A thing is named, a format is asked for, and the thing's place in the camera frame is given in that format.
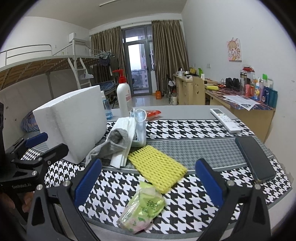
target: spray bottle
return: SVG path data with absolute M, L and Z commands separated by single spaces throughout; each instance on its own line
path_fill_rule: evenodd
M 117 87 L 117 98 L 119 103 L 119 109 L 121 117 L 129 117 L 130 111 L 133 108 L 131 100 L 131 89 L 127 83 L 126 77 L 123 75 L 123 69 L 114 70 L 113 73 L 119 73 L 118 87 Z

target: bottle label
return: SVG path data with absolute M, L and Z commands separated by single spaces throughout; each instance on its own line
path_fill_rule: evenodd
M 132 102 L 131 94 L 130 93 L 128 93 L 126 95 L 126 103 L 127 103 L 127 106 L 128 106 L 128 111 L 131 111 L 132 108 L 133 108 L 133 102 Z

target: brown curtain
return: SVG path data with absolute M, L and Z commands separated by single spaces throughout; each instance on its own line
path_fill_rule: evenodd
M 152 32 L 156 83 L 163 91 L 166 74 L 173 79 L 179 68 L 189 70 L 187 51 L 179 20 L 152 21 Z
M 91 47 L 103 51 L 111 50 L 112 54 L 118 58 L 119 67 L 124 69 L 125 72 L 125 54 L 122 39 L 121 27 L 107 29 L 91 36 Z M 97 64 L 97 76 L 99 83 L 110 80 L 109 67 Z

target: remote control screen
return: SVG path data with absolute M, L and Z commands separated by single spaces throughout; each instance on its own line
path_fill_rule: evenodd
M 214 109 L 213 111 L 215 111 L 217 114 L 223 114 L 223 112 L 221 112 L 219 109 Z

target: human hand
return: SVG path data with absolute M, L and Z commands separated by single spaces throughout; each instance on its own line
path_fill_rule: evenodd
M 33 200 L 34 192 L 27 192 L 24 195 L 24 204 L 22 205 L 22 210 L 24 213 L 28 213 Z M 8 208 L 15 209 L 15 204 L 11 198 L 6 193 L 0 193 L 0 201 Z

